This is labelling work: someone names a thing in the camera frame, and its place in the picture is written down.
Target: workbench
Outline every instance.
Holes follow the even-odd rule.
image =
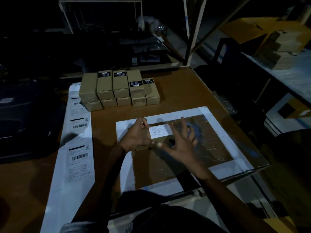
[[[226,181],[232,182],[269,165],[192,68],[187,66],[176,70],[142,73],[142,78],[150,77],[153,77],[156,83],[161,97],[160,104],[142,107],[122,106],[91,112],[95,184],[76,217],[89,214],[95,209],[103,181],[102,166],[107,161],[112,146],[117,142],[118,121],[207,106],[254,167],[250,172],[238,177],[232,176]],[[45,158],[0,165],[1,232],[40,231],[56,157],[57,152]],[[114,205],[119,197],[120,183],[117,180],[112,192]]]

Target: person's left hand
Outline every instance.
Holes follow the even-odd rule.
[[[119,145],[127,152],[135,150],[140,145],[149,145],[150,139],[142,137],[142,129],[148,129],[148,123],[145,118],[139,117],[130,127],[127,133],[122,137]]]

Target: black printer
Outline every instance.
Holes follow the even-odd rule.
[[[0,163],[47,156],[59,148],[66,103],[35,80],[0,84]]]

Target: wooden table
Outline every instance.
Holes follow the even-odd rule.
[[[117,142],[115,122],[207,106],[254,168],[268,163],[233,121],[201,79],[189,67],[145,73],[153,77],[161,96],[160,104],[123,106],[91,113],[95,184],[81,205],[78,216],[91,212],[101,186],[102,165]],[[39,232],[49,196],[57,152],[48,157],[0,165],[1,233]],[[117,196],[119,182],[115,184]]]

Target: hand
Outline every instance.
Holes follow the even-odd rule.
[[[149,145],[151,140],[142,137],[142,129],[148,129],[148,123],[145,118],[139,117],[130,127],[127,133],[122,137],[119,145],[127,152],[135,150],[140,145]]]
[[[190,127],[190,129],[187,127],[184,117],[181,117],[181,124],[181,134],[177,131],[173,124],[169,124],[175,137],[175,145],[173,148],[170,148],[167,144],[162,143],[158,143],[157,146],[177,161],[183,163],[198,178],[204,179],[206,176],[205,168],[200,164],[194,155],[194,147],[197,144],[197,139],[194,137],[194,129],[193,127]]]

